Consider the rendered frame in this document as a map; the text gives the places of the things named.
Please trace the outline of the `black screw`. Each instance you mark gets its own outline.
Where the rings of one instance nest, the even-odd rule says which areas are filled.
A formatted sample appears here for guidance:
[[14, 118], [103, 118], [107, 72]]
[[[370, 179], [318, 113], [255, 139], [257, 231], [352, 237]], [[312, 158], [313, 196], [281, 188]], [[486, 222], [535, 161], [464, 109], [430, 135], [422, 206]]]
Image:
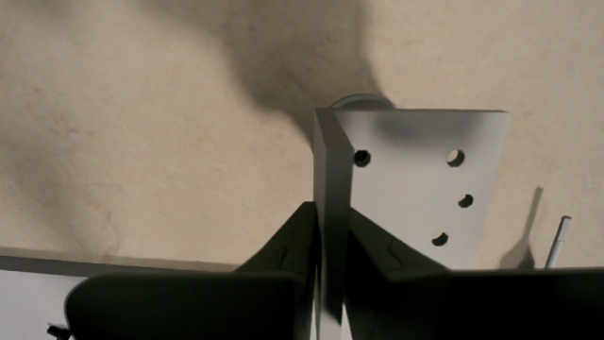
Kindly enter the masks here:
[[48, 333], [57, 337], [57, 340], [69, 340], [71, 337], [71, 333], [67, 330], [59, 330], [53, 326], [49, 327], [47, 330]]

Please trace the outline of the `white metal bracket plate with holes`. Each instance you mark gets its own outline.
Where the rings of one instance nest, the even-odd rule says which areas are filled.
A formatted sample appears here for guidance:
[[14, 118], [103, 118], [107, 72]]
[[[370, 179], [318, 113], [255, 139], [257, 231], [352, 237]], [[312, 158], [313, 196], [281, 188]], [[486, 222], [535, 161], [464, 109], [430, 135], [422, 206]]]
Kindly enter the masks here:
[[[316, 340], [341, 340], [350, 207], [448, 268], [473, 269], [510, 117], [314, 108]], [[358, 150], [365, 160], [354, 161]]]

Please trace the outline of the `blue cordless drill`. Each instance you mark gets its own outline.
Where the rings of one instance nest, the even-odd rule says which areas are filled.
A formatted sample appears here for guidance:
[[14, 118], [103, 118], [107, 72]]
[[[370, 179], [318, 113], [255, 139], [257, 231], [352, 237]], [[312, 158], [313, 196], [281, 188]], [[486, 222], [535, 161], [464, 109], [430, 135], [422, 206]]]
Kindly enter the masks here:
[[567, 233], [570, 221], [571, 217], [568, 215], [563, 215], [561, 217], [555, 237], [548, 252], [544, 268], [555, 267], [556, 261], [558, 260], [560, 251], [562, 249], [562, 244], [564, 241], [565, 234]]

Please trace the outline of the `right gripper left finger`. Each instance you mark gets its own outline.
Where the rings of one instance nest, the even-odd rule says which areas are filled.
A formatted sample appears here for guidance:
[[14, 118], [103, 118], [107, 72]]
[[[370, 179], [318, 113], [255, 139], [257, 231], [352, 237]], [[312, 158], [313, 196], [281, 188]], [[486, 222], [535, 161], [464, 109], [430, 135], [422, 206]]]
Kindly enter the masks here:
[[[233, 272], [110, 272], [70, 290], [74, 340], [310, 340], [318, 215], [304, 201]], [[292, 271], [292, 272], [279, 272]]]

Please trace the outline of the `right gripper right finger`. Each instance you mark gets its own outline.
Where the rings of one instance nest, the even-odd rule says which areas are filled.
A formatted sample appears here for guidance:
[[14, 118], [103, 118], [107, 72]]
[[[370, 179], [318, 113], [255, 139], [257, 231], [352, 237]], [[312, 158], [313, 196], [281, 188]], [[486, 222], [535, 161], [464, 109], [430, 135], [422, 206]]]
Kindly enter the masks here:
[[351, 207], [344, 308], [352, 340], [604, 326], [604, 266], [444, 269]]

